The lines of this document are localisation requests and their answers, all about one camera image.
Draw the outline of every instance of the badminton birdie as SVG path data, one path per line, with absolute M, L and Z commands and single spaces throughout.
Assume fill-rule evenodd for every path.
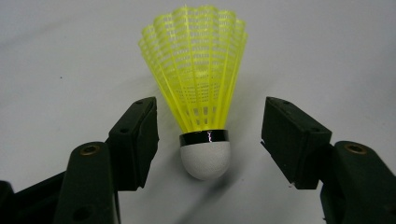
M 180 154 L 192 176 L 223 175 L 231 150 L 224 130 L 247 41 L 234 12 L 181 7 L 143 29 L 139 47 L 183 134 Z

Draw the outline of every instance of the shuttlecock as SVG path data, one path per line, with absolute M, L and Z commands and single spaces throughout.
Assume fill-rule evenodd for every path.
M 192 176 L 223 175 L 230 164 L 224 130 L 247 41 L 234 12 L 212 6 L 181 7 L 142 32 L 143 58 L 177 120 L 180 154 Z

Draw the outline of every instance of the white surface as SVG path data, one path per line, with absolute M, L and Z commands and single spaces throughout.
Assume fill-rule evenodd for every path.
M 290 188 L 260 145 L 266 96 L 299 106 L 332 143 L 372 147 L 396 172 L 395 1 L 210 2 L 235 10 L 249 33 L 223 178 L 184 171 L 181 132 L 137 46 L 157 15 L 200 3 L 3 0 L 0 179 L 18 191 L 60 173 L 75 147 L 105 141 L 148 96 L 158 99 L 159 150 L 146 187 L 120 194 L 122 223 L 324 223 L 319 190 Z
M 186 171 L 200 180 L 219 178 L 230 167 L 230 142 L 211 142 L 180 147 Z

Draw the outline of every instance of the white shuttlecock base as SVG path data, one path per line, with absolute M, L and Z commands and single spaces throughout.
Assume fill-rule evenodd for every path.
M 230 166 L 230 142 L 210 142 L 180 148 L 181 160 L 190 175 L 200 180 L 215 179 Z

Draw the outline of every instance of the black band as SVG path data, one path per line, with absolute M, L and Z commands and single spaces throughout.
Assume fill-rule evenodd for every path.
M 206 130 L 195 133 L 183 133 L 180 136 L 180 146 L 188 146 L 210 142 L 228 142 L 227 130 Z

